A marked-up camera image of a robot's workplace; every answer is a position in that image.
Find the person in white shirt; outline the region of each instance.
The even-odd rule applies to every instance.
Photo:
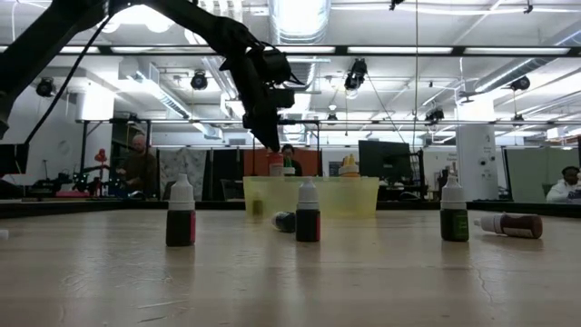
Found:
[[[563,174],[563,179],[553,185],[551,191],[547,194],[548,203],[566,203],[568,195],[577,188],[579,168],[568,166],[561,173]]]

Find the table surface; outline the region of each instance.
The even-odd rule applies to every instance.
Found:
[[[470,213],[471,219],[483,213]],[[12,326],[574,326],[581,221],[541,240],[439,237],[438,212],[325,220],[295,243],[243,212],[198,212],[195,247],[164,211],[0,221],[0,320]]]

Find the computer monitor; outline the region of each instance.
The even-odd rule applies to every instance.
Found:
[[[412,180],[409,144],[359,141],[359,173],[391,183]]]
[[[0,144],[0,175],[26,173],[28,144]]]

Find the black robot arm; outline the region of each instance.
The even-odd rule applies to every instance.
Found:
[[[54,0],[0,56],[0,139],[8,129],[15,99],[76,34],[128,6],[148,5],[201,36],[226,58],[222,69],[231,71],[238,88],[246,111],[244,127],[278,151],[277,108],[293,105],[288,91],[274,87],[291,79],[285,55],[275,49],[266,51],[243,24],[212,15],[196,4],[187,0]]]

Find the orange partition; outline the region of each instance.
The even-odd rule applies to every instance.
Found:
[[[269,166],[266,159],[266,149],[244,151],[244,176],[252,176],[253,158],[256,158],[254,167],[257,176],[268,176]],[[302,174],[305,176],[317,175],[317,150],[295,149],[294,160],[302,166]]]

